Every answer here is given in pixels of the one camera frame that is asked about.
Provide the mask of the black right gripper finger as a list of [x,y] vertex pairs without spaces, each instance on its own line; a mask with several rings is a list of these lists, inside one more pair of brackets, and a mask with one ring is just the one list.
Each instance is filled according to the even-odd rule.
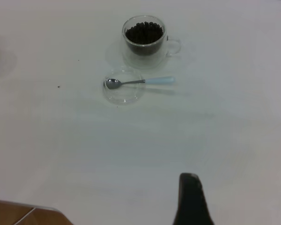
[[179,176],[178,206],[175,225],[213,225],[202,183],[194,173]]

